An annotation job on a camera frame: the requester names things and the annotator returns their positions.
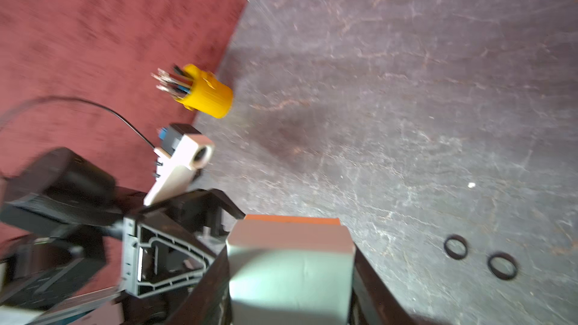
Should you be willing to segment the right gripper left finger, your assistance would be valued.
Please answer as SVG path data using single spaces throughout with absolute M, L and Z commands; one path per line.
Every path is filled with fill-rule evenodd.
M 231 324 L 232 305 L 229 292 L 230 267 L 227 249 L 218 254 L 200 282 L 169 316 L 168 325 Z

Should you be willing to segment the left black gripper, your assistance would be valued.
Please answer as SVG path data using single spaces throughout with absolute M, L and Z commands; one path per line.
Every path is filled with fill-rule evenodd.
M 223 242 L 223 214 L 243 212 L 221 190 L 194 190 L 134 210 L 123 219 L 121 288 L 137 298 L 160 295 L 200 283 L 218 255 L 208 242 Z

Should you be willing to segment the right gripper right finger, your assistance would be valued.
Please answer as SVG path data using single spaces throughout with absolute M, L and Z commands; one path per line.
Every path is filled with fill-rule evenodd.
M 355 247 L 349 323 L 365 325 L 415 324 L 415 321 L 397 302 L 358 247 Z

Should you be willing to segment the pale green box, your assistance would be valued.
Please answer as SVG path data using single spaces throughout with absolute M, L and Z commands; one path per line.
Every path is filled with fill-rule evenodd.
M 343 226 L 235 223 L 227 237 L 234 324 L 346 324 L 355 244 Z

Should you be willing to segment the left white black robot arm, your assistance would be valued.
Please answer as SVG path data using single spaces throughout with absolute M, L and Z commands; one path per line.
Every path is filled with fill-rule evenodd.
M 119 292 L 148 298 L 196 286 L 216 260 L 198 239 L 222 239 L 223 213 L 244 218 L 221 190 L 184 190 L 146 206 L 145 194 L 60 147 L 8 181 L 3 224 L 20 228 L 2 259 L 1 303 L 47 311 L 107 263 L 104 239 L 122 243 Z

